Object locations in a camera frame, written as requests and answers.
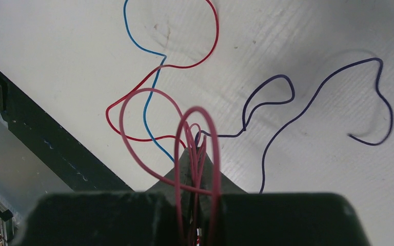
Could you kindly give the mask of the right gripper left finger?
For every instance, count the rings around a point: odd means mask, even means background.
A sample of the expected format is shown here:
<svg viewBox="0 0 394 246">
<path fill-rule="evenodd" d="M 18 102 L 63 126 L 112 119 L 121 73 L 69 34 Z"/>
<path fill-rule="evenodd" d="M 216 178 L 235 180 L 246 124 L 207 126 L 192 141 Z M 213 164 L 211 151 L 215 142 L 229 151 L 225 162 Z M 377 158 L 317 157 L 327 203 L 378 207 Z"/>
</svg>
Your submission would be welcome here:
<svg viewBox="0 0 394 246">
<path fill-rule="evenodd" d="M 173 185 L 43 196 L 14 245 L 185 245 Z"/>
</svg>

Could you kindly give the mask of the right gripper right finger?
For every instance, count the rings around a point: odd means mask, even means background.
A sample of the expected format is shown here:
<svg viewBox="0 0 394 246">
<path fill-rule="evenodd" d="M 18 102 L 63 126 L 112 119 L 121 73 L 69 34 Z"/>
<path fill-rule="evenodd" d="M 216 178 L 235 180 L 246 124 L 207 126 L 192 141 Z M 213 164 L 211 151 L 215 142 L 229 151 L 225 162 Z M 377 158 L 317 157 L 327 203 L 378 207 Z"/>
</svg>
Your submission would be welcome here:
<svg viewBox="0 0 394 246">
<path fill-rule="evenodd" d="M 370 245 L 354 207 L 336 193 L 247 193 L 226 176 L 210 238 L 211 198 L 200 196 L 201 245 Z"/>
</svg>

